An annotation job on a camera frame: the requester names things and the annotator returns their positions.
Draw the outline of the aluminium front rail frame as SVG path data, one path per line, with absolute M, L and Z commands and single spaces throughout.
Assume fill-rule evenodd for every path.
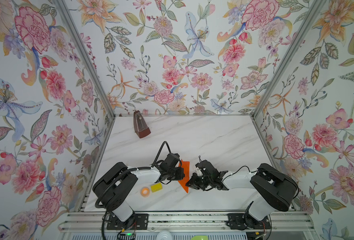
M 228 215 L 242 212 L 139 212 L 147 214 L 146 227 L 142 224 L 132 227 L 136 232 L 227 232 L 232 231 Z M 99 233 L 102 227 L 102 212 L 79 212 L 66 215 L 58 227 L 61 233 Z M 311 218 L 305 212 L 274 212 L 257 223 L 255 231 L 273 232 L 315 232 Z

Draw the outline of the orange tape roll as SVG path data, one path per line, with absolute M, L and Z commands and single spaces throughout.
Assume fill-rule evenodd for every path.
M 147 198 L 151 193 L 151 190 L 148 187 L 143 187 L 141 189 L 141 196 Z

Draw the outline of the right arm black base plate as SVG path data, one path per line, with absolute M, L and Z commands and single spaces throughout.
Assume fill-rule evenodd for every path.
M 270 230 L 271 222 L 266 216 L 261 221 L 255 220 L 249 214 L 227 214 L 226 226 L 231 230 Z

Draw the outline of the green object at edge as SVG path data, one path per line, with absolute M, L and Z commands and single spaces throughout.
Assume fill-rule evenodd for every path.
M 191 240 L 209 240 L 209 237 L 206 235 L 196 235 L 191 237 Z

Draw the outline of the white round object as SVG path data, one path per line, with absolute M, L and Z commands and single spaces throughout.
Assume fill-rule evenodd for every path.
M 173 240 L 173 236 L 169 231 L 161 231 L 157 234 L 156 240 Z

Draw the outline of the brown wooden metronome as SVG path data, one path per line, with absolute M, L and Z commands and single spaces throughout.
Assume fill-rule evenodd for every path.
M 140 111 L 134 112 L 134 130 L 140 139 L 151 134 L 151 130 Z

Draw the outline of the yellow rectangular block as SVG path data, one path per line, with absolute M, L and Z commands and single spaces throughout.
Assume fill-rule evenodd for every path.
M 162 183 L 157 183 L 151 186 L 151 192 L 155 193 L 158 191 L 161 191 L 163 189 L 163 184 Z

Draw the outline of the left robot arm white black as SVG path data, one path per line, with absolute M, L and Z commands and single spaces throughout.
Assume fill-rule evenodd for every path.
M 178 154 L 169 153 L 165 160 L 157 160 L 150 167 L 130 168 L 119 162 L 94 184 L 95 208 L 105 209 L 120 222 L 127 222 L 134 218 L 135 213 L 126 198 L 136 185 L 181 181 L 184 177 Z

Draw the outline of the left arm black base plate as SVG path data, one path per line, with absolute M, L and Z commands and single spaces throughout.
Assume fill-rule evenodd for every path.
M 131 217 L 129 217 L 126 221 L 122 222 L 115 215 L 109 216 L 106 220 L 107 230 L 147 230 L 149 223 L 149 215 L 148 214 L 136 214 L 134 213 Z

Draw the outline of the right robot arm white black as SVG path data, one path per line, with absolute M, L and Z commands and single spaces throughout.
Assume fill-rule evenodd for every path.
M 271 165 L 262 163 L 256 170 L 242 166 L 234 172 L 218 171 L 209 161 L 196 164 L 186 187 L 194 190 L 229 191 L 251 189 L 257 197 L 247 207 L 244 219 L 262 221 L 275 211 L 286 212 L 299 193 L 297 183 Z

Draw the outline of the orange square paper sheet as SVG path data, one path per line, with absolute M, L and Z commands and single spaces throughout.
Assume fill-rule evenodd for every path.
M 190 162 L 181 160 L 181 163 L 178 165 L 178 174 L 181 178 L 178 180 L 181 187 L 184 189 L 186 193 L 189 192 L 189 187 L 186 186 L 190 179 Z

